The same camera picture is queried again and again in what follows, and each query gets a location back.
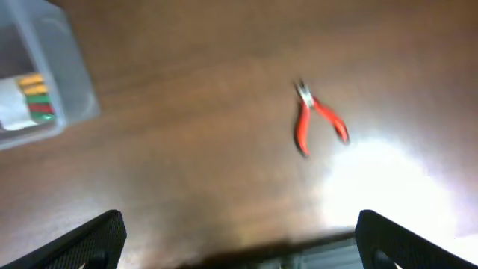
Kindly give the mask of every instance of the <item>red object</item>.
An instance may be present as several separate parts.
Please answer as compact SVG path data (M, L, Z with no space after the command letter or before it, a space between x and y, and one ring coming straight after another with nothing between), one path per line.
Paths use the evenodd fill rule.
M315 96L312 96L307 85L300 83L297 86L297 92L301 98L301 111L297 122L296 142L304 156L309 156L307 148L307 134L308 126L310 125L311 121L311 109L316 110L319 115L326 118L334 126L342 143L348 144L350 142L349 134L344 121L330 108L322 105L319 100L315 98Z
M28 109L30 109L31 112L53 114L53 109L49 104L28 103Z

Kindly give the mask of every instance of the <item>wood grain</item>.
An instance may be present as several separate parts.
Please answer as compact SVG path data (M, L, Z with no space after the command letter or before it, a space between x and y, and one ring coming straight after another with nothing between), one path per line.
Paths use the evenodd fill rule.
M478 232L478 2L57 0L102 115L0 152L0 264L115 208L121 268L352 229ZM312 117L303 78L352 143Z

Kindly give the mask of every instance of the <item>pliers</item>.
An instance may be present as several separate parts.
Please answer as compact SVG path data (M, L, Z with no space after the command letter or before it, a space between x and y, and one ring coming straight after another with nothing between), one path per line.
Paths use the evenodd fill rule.
M344 121L330 108L321 104L315 96L312 96L308 86L302 81L296 85L296 89L301 99L301 111L299 113L299 119L297 120L295 134L296 144L300 152L305 157L309 156L307 133L311 119L311 109L315 109L319 115L325 117L334 126L340 141L344 144L348 144L350 142L349 134Z

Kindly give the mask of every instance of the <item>clear plastic bin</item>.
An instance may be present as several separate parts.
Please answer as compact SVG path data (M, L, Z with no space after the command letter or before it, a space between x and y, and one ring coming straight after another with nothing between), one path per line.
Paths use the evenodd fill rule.
M44 0L0 0L0 81L32 73L41 74L55 119L14 131L2 129L0 149L58 135L68 125L99 114L64 12ZM0 83L0 105L8 102L6 93Z

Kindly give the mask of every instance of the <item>green object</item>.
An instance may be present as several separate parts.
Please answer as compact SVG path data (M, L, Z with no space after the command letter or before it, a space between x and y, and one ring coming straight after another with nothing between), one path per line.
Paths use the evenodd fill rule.
M34 96L26 96L26 98L27 98L27 103L31 103L31 104L34 104L34 103L50 103L50 98L45 94L34 95Z
M31 117L34 120L44 120L44 121L55 119L54 114L41 113L41 112L31 112Z

